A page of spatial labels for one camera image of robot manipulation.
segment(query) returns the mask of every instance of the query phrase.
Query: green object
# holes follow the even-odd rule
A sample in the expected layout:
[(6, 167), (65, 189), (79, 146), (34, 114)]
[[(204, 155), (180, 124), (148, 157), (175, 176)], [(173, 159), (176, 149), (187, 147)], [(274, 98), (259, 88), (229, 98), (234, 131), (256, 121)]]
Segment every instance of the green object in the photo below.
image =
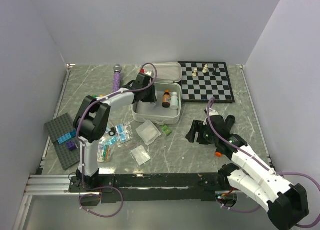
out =
[(168, 136), (170, 133), (172, 133), (171, 128), (169, 128), (169, 126), (168, 126), (167, 124), (163, 124), (163, 125), (161, 126), (161, 129), (162, 129), (162, 131), (164, 132), (164, 134), (165, 134), (166, 136)]

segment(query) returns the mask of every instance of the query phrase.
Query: orange bottle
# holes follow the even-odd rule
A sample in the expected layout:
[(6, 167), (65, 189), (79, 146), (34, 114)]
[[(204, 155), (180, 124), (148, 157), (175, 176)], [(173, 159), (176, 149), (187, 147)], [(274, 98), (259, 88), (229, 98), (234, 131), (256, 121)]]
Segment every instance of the orange bottle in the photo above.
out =
[(168, 89), (165, 90), (162, 100), (162, 107), (169, 108), (170, 107), (170, 91)]

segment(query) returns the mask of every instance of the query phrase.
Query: chessboard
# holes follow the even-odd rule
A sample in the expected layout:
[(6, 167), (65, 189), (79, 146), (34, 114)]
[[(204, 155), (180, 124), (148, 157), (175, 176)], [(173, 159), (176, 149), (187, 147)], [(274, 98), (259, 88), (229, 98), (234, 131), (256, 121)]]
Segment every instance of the chessboard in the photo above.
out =
[(179, 62), (182, 67), (182, 102), (233, 103), (227, 65), (224, 62)]

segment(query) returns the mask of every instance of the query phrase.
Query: white wall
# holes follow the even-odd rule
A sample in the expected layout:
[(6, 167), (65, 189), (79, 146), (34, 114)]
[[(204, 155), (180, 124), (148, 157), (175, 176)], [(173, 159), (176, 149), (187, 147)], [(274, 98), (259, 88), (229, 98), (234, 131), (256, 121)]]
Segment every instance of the white wall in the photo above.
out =
[(244, 64), (279, 0), (32, 0), (66, 63)]
[[(268, 150), (280, 171), (320, 181), (320, 0), (281, 0), (245, 68)], [(312, 222), (319, 191), (309, 181)]]
[(30, 172), (44, 151), (66, 75), (31, 0), (0, 0), (0, 223), (13, 227)]

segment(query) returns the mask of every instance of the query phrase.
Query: table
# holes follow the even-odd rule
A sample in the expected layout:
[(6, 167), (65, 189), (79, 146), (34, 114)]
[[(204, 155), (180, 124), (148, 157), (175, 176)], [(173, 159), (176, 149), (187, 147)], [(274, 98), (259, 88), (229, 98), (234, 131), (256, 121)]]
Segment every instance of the table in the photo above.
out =
[[(122, 84), (136, 79), (139, 72), (137, 65), (122, 65)], [(235, 103), (218, 103), (213, 108), (227, 117), (232, 114), (236, 118), (233, 133), (241, 135), (249, 142), (255, 152), (268, 161), (267, 151), (255, 116), (255, 112), (247, 90), (242, 70), (238, 66), (228, 66), (229, 76), (235, 97)], [(69, 113), (74, 119), (78, 109), (87, 95), (106, 95), (111, 93), (113, 86), (113, 65), (76, 65), (72, 68), (67, 80), (66, 89), (58, 111), (58, 116)], [(217, 172), (223, 164), (230, 160), (226, 156), (216, 157), (214, 145), (189, 143), (185, 135), (190, 130), (193, 119), (205, 119), (206, 103), (183, 103), (178, 123), (170, 125), (172, 133), (162, 134), (151, 145), (151, 159), (140, 167), (130, 154), (135, 147), (116, 147), (114, 154), (107, 163), (99, 163), (100, 173), (191, 173)], [(131, 121), (135, 130), (140, 124), (134, 121), (130, 106), (117, 112), (111, 112), (110, 120), (115, 124)], [(138, 144), (144, 144), (134, 131)], [(52, 143), (49, 144), (42, 174), (69, 174), (74, 172), (78, 164), (63, 170)]]

